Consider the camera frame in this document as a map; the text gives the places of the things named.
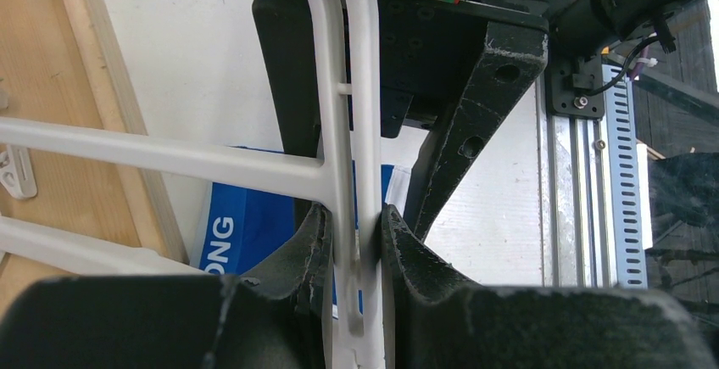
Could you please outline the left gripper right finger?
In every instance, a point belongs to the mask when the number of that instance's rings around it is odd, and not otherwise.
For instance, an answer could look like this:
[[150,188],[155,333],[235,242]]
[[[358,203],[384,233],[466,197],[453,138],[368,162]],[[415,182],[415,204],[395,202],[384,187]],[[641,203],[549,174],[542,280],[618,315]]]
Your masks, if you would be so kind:
[[429,249],[409,228],[396,206],[381,213],[382,261],[389,273],[395,316],[409,321],[430,310],[447,310],[450,300],[478,288]]

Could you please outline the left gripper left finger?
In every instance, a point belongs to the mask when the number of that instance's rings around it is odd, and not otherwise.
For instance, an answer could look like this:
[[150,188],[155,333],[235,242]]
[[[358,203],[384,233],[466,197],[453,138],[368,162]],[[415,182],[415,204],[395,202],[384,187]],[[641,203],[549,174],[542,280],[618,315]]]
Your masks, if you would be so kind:
[[288,302],[301,314],[332,314],[332,215],[313,203],[293,236],[241,275],[260,297]]

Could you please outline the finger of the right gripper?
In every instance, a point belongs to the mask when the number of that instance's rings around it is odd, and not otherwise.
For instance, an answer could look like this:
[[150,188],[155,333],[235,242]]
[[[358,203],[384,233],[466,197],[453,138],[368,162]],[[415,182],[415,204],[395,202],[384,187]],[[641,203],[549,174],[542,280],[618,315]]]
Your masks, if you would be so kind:
[[490,22],[461,89],[438,116],[414,163],[404,221],[423,241],[477,156],[548,62],[545,32]]
[[252,14],[283,152],[314,159],[321,123],[309,4],[253,0]]

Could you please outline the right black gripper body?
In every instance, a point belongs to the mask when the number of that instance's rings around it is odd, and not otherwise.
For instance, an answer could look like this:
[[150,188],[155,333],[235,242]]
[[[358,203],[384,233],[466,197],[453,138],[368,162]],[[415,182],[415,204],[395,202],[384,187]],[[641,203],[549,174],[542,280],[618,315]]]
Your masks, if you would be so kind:
[[433,124],[458,97],[491,24],[547,33],[547,21],[519,7],[461,0],[377,0],[381,134]]

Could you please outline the white plastic clip hanger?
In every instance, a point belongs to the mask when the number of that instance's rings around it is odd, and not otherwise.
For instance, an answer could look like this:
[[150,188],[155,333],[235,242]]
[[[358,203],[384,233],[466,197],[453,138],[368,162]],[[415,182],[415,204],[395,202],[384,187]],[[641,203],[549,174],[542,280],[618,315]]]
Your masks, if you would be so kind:
[[4,118],[5,143],[314,200],[333,216],[339,334],[359,368],[382,368],[377,0],[308,0],[322,159]]

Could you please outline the blue boxer underwear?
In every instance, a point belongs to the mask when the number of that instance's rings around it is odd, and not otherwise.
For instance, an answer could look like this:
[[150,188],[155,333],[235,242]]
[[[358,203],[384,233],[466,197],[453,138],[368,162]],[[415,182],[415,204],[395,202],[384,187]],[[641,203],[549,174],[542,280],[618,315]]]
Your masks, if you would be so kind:
[[278,250],[298,230],[305,199],[209,182],[190,266],[210,274],[243,274]]

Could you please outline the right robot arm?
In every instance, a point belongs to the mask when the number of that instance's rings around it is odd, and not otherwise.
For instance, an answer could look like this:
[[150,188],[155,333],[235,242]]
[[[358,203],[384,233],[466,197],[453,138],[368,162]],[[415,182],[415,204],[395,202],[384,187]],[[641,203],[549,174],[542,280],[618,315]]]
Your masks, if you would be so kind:
[[378,22],[381,134],[428,130],[404,220],[425,238],[478,154],[543,76],[554,115],[598,119],[599,51],[676,48],[669,19],[694,0],[370,0]]

